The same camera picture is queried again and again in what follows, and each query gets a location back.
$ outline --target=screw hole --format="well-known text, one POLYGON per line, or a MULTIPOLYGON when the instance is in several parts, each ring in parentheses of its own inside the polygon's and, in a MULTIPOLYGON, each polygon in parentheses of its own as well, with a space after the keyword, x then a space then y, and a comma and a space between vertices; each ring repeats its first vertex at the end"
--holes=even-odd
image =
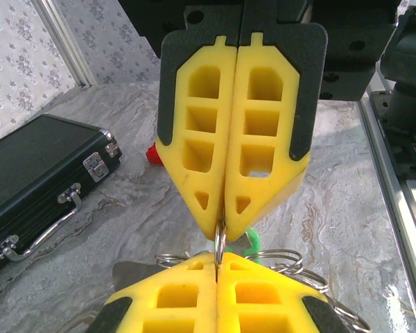
POLYGON ((170 33, 172 31, 176 31, 177 30, 177 26, 173 22, 165 22, 162 25, 162 29, 164 29, 164 31, 166 33, 170 33))
POLYGON ((194 10, 190 12, 187 16, 187 21, 190 24, 198 24, 200 23, 205 17, 205 14, 201 10, 194 10))
POLYGON ((324 74, 324 81, 328 83, 333 83, 339 80, 339 75, 335 73, 324 74))
POLYGON ((332 99, 332 98, 333 98, 333 94, 331 92, 322 92, 319 95, 319 99, 328 100, 328 99, 332 99))
POLYGON ((353 52, 360 52, 365 48, 365 42, 362 40, 356 40, 349 45, 349 50, 353 52))

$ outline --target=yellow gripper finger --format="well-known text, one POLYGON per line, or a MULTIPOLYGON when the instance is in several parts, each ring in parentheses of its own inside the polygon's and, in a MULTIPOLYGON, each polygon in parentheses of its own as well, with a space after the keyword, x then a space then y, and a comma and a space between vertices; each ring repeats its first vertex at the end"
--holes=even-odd
POLYGON ((198 255, 115 293, 88 333, 347 332, 321 293, 225 253, 198 255))
POLYGON ((309 154, 290 158, 300 75, 253 33, 250 46, 218 36, 177 71, 173 140, 159 156, 205 236, 225 208, 238 239, 300 186, 309 154))

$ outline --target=wall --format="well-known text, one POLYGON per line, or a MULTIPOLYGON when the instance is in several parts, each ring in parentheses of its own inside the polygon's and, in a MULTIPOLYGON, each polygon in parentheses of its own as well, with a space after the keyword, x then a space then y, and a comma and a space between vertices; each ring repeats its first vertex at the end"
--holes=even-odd
POLYGON ((74 85, 31 0, 0 0, 0 137, 74 85))
POLYGON ((159 79, 159 59, 117 0, 56 0, 98 83, 159 79))

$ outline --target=metal frame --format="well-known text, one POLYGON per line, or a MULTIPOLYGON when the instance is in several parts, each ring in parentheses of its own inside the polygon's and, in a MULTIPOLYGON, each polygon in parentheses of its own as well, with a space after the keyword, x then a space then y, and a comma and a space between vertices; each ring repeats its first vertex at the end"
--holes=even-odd
POLYGON ((79 86, 95 85, 96 79, 76 41, 57 10, 55 0, 31 0, 49 35, 57 46, 66 66, 79 86))
POLYGON ((397 178, 369 98, 373 91, 390 89, 390 82, 376 73, 367 88, 368 94, 365 94, 361 99, 358 108, 370 143, 399 253, 406 269, 413 295, 411 302, 416 315, 416 184, 415 182, 400 181, 397 178))

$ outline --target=briefcase handle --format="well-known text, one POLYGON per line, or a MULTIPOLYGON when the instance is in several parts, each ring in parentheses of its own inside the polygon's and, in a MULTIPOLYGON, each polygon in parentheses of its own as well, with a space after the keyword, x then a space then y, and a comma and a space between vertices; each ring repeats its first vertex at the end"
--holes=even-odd
POLYGON ((15 252, 16 243, 19 241, 19 237, 16 234, 9 236, 5 241, 0 244, 0 259, 7 257, 13 262, 20 262, 23 259, 29 257, 34 251, 41 246, 52 234, 60 229, 65 222, 70 220, 73 216, 77 215, 78 211, 82 207, 82 199, 80 199, 80 183, 75 183, 68 190, 58 196, 57 202, 62 204, 66 202, 73 202, 76 206, 66 215, 58 219, 27 248, 22 254, 15 252))

